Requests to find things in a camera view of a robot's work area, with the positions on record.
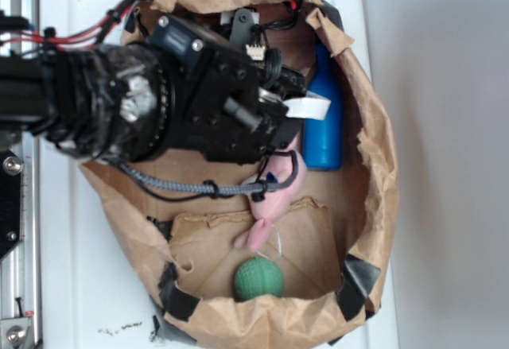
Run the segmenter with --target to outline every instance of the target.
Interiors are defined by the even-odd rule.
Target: black tape
[[[381,273],[380,268],[353,255],[347,256],[343,267],[343,288],[337,295],[337,304],[346,321],[353,319],[362,310]]]
[[[368,321],[370,318],[372,318],[376,313],[372,312],[372,311],[366,311],[366,321]],[[337,338],[337,339],[334,339],[332,341],[329,341],[328,344],[333,347],[334,345],[336,345],[337,343],[339,343],[341,341],[341,339],[344,337],[344,335],[342,335],[341,337]]]
[[[343,21],[341,20],[340,11],[330,3],[322,0],[323,5],[320,6],[321,12],[332,22],[336,27],[344,31]]]
[[[197,341],[180,328],[166,321],[163,316],[164,312],[153,299],[151,300],[156,308],[156,314],[153,316],[153,340],[155,340],[156,337],[161,337],[162,339],[167,339],[169,341],[177,341],[179,343],[196,346]]]
[[[177,288],[177,268],[173,263],[168,263],[159,282],[159,297],[170,315],[178,320],[188,321],[200,302],[194,297]]]
[[[170,240],[172,238],[171,231],[173,227],[173,221],[170,220],[168,222],[161,222],[154,218],[153,216],[147,216],[147,220],[152,222],[154,226],[161,232],[162,236],[165,237],[166,240]]]

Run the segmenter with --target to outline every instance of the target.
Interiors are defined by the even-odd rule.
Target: gray braided cable
[[[132,166],[122,163],[119,164],[118,167],[133,180],[138,181],[145,186],[149,186],[151,188],[159,188],[161,190],[169,190],[173,192],[187,192],[194,194],[207,194],[210,196],[219,195],[219,196],[237,196],[240,194],[252,194],[252,193],[262,193],[262,192],[276,192],[277,190],[282,190],[283,188],[289,187],[298,174],[298,163],[297,163],[297,154],[292,150],[289,152],[293,164],[293,171],[284,182],[279,183],[261,183],[255,182],[253,184],[240,184],[240,185],[227,185],[227,186],[219,186],[213,184],[183,184],[181,182],[174,182],[171,180],[161,180],[154,176],[149,176],[145,173],[140,172],[139,170],[133,168]]]

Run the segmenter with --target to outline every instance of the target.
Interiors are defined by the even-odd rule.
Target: connector
[[[246,45],[246,53],[254,61],[263,61],[265,59],[266,47],[263,45]]]

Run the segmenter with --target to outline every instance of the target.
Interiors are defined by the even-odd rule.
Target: brown paper bag
[[[136,9],[149,32],[163,12],[194,14],[207,22],[225,10],[256,7],[262,22],[287,16],[285,0],[153,0]],[[342,169],[310,172],[300,199],[276,224],[283,240],[282,298],[232,297],[236,267],[249,257],[232,240],[252,223],[246,197],[166,204],[141,192],[115,169],[82,166],[103,200],[122,249],[165,320],[180,338],[210,348],[308,348],[341,337],[377,313],[398,210],[398,162],[390,120],[348,46],[353,40],[332,21],[321,0],[306,0],[290,31],[268,33],[285,64],[307,75],[316,35],[340,67],[344,97]],[[139,27],[124,42],[140,40]],[[135,165],[166,180],[236,184],[257,165],[206,162],[199,153],[169,150]],[[169,242],[147,220],[172,221]],[[274,237],[264,250],[276,254]]]

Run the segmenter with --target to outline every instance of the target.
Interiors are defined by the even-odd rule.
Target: cable tie
[[[107,12],[107,16],[110,17],[111,19],[113,19],[115,21],[115,23],[120,23],[122,21],[122,19],[120,18],[120,14],[117,10],[109,10]]]
[[[210,195],[210,197],[213,200],[217,200],[218,198],[221,197],[220,187],[217,185],[216,182],[214,182],[213,180],[205,180],[204,184],[208,184],[208,185],[210,185],[210,186],[212,186],[214,188],[214,193]]]
[[[265,200],[265,193],[269,189],[269,184],[266,180],[257,180],[255,183],[262,185],[262,191],[253,192],[251,194],[251,199],[253,200],[253,202],[262,202],[263,200]]]

